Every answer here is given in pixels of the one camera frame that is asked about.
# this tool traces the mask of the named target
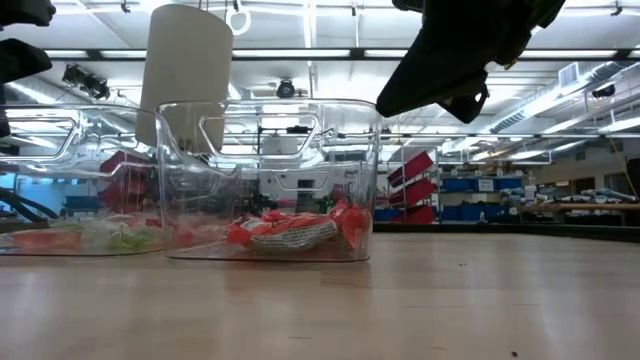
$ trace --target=white ring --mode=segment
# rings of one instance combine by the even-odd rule
[[[233,15],[236,15],[236,14],[244,15],[244,25],[242,25],[242,27],[238,30],[234,29],[233,25],[231,25],[231,18],[233,17]],[[248,10],[244,10],[244,9],[240,9],[235,12],[228,12],[227,18],[225,19],[225,21],[227,25],[229,25],[229,27],[231,28],[231,32],[233,33],[233,35],[235,36],[242,35],[247,31],[249,31],[249,27],[251,26],[251,13]]]

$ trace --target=table surface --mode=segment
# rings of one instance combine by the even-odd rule
[[[374,241],[348,264],[0,257],[0,359],[640,357],[640,246]]]
[[[518,207],[520,212],[555,212],[562,210],[639,211],[640,204],[539,204]]]

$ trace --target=blue bin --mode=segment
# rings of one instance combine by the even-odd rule
[[[459,206],[445,206],[440,216],[442,221],[460,221]]]
[[[486,181],[492,182],[493,183],[493,186],[492,186],[493,190],[492,191],[497,191],[498,190],[496,188],[497,185],[496,185],[496,181],[494,179],[482,179],[482,181],[483,182],[486,182]],[[473,190],[475,190],[475,191],[483,191],[483,192],[488,191],[487,189],[482,189],[482,190],[480,189],[480,179],[472,179],[471,180],[471,188]]]
[[[497,190],[517,189],[522,187],[522,179],[497,179]]]
[[[484,208],[484,206],[479,205],[460,205],[460,220],[479,221],[480,213],[484,211]]]
[[[100,209],[100,199],[97,196],[67,196],[66,200],[64,206],[68,211]]]
[[[398,215],[400,215],[400,210],[376,209],[373,212],[373,221],[391,221]]]
[[[484,218],[489,220],[491,217],[498,216],[501,211],[507,212],[509,211],[509,207],[502,205],[487,205],[484,207]]]
[[[445,192],[461,192],[471,190],[470,179],[442,179],[442,189]]]

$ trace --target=fluorescent light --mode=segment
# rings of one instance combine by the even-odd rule
[[[365,50],[366,57],[404,57],[407,50]]]
[[[148,12],[159,8],[162,5],[171,4],[171,0],[138,0],[138,3]]]
[[[483,135],[483,136],[476,137],[476,139],[478,139],[478,141],[488,141],[488,142],[497,142],[498,141],[498,137],[496,137],[496,136],[484,136]]]
[[[26,131],[51,131],[68,133],[72,124],[70,121],[11,121],[11,128]]]
[[[45,140],[43,138],[36,137],[36,136],[28,136],[26,138],[16,137],[15,139],[20,140],[20,141],[24,141],[24,142],[29,143],[29,144],[38,145],[38,146],[42,146],[42,147],[46,147],[46,148],[50,148],[50,149],[57,149],[58,148],[58,145],[54,144],[53,142],[51,142],[49,140]]]
[[[104,50],[100,51],[102,57],[107,59],[126,58],[126,59],[142,59],[147,56],[146,50]]]
[[[240,94],[238,89],[236,89],[236,87],[231,84],[229,84],[229,99],[233,99],[233,100],[242,99],[242,95]]]
[[[525,50],[520,58],[607,58],[615,55],[615,50]]]
[[[615,9],[589,9],[584,7],[564,8],[558,14],[559,17],[591,17],[591,16],[611,16]]]
[[[440,133],[440,134],[454,134],[457,133],[460,128],[458,126],[427,126],[422,133]]]
[[[297,114],[300,106],[295,104],[265,104],[262,105],[264,114]]]
[[[25,95],[27,95],[28,97],[32,98],[33,100],[37,101],[39,104],[55,104],[56,99],[47,96],[45,94],[42,94],[40,92],[37,92],[35,90],[31,90],[28,87],[24,87],[20,84],[16,84],[16,83],[8,83],[7,84],[8,87],[19,91]]]
[[[541,155],[543,153],[544,153],[543,150],[521,151],[519,153],[515,153],[515,154],[509,156],[509,159],[513,159],[513,160],[528,159],[528,158],[532,158],[532,157]]]
[[[473,159],[474,161],[478,161],[478,160],[486,159],[486,158],[488,158],[488,157],[489,157],[489,156],[491,156],[491,155],[492,155],[492,154],[491,154],[490,152],[488,152],[488,151],[483,151],[483,152],[481,152],[481,153],[479,153],[479,154],[473,155],[472,159]]]
[[[572,142],[572,143],[568,143],[568,144],[564,144],[564,145],[560,145],[557,148],[553,149],[553,151],[564,151],[567,149],[571,149],[574,146],[578,146],[580,144],[584,143],[584,140],[581,141],[576,141],[576,142]]]
[[[620,130],[629,129],[632,127],[640,126],[640,117],[616,121],[611,125],[607,125],[603,128],[598,129],[599,133],[608,133],[608,132],[616,132]]]
[[[284,129],[288,127],[294,127],[300,125],[300,119],[298,118],[262,118],[262,127],[271,129]]]
[[[50,58],[88,58],[89,54],[87,54],[84,50],[45,50],[47,55]]]
[[[565,129],[568,129],[570,127],[572,127],[573,125],[579,123],[581,120],[578,119],[572,119],[572,120],[567,120],[567,121],[563,121],[560,124],[556,124],[546,130],[543,130],[542,133],[543,134],[553,134],[554,132],[558,132],[558,131],[562,131]]]
[[[299,50],[233,50],[238,57],[348,57],[349,50],[299,49]]]

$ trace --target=plastic bin handle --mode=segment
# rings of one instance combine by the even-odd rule
[[[285,184],[282,183],[282,178],[284,178],[286,175],[290,175],[290,174],[304,174],[304,175],[311,175],[311,174],[321,174],[321,184],[319,186],[316,187],[312,187],[312,188],[301,188],[299,186],[294,186],[294,187],[288,187],[285,186]],[[321,191],[322,189],[324,189],[325,185],[327,185],[327,181],[329,180],[329,172],[327,170],[315,170],[315,171],[302,171],[302,170],[296,170],[296,171],[291,171],[291,170],[282,170],[282,171],[277,171],[273,177],[275,177],[276,182],[278,183],[278,185],[280,185],[280,188],[282,188],[282,190],[286,190],[286,191]]]
[[[233,120],[233,119],[246,119],[247,117],[256,117],[256,118],[263,118],[263,117],[270,117],[270,118],[278,118],[278,117],[282,117],[282,118],[310,118],[311,122],[312,122],[312,127],[311,127],[311,133],[309,135],[307,135],[307,138],[305,139],[304,143],[302,144],[302,147],[295,153],[293,154],[284,154],[284,155],[260,155],[260,154],[223,154],[220,151],[218,151],[214,146],[213,143],[211,142],[211,140],[209,139],[209,137],[207,136],[207,133],[204,129],[204,123],[206,121],[209,120],[223,120],[223,121],[227,121],[227,120]],[[211,152],[213,153],[213,155],[219,159],[279,159],[279,160],[283,160],[283,159],[295,159],[297,157],[299,157],[305,150],[307,150],[307,148],[309,148],[309,145],[311,144],[311,141],[313,140],[313,138],[320,132],[319,131],[319,121],[318,121],[318,117],[313,114],[313,113],[296,113],[296,114],[280,114],[280,113],[244,113],[244,114],[228,114],[228,115],[223,115],[223,116],[203,116],[200,118],[200,121],[198,122],[198,126],[200,127],[200,131],[202,131],[202,135],[204,136],[205,140],[207,141],[207,144],[209,145],[209,148],[211,149]]]
[[[6,156],[0,153],[0,160],[3,161],[13,161],[13,160],[27,160],[27,161],[45,161],[45,160],[49,160],[49,161],[56,161],[59,160],[60,158],[62,158],[66,152],[67,152],[67,148],[69,147],[69,145],[71,144],[71,140],[76,136],[76,134],[78,134],[79,130],[78,130],[78,122],[73,119],[72,117],[56,117],[56,116],[43,116],[43,117],[38,117],[38,118],[33,118],[33,117],[11,117],[10,118],[11,122],[25,122],[25,123],[29,123],[29,122],[54,122],[54,121],[69,121],[70,125],[71,125],[71,129],[69,130],[69,133],[67,133],[67,138],[65,139],[64,143],[62,145],[60,145],[60,147],[58,148],[58,152],[53,154],[53,155],[18,155],[18,156]]]

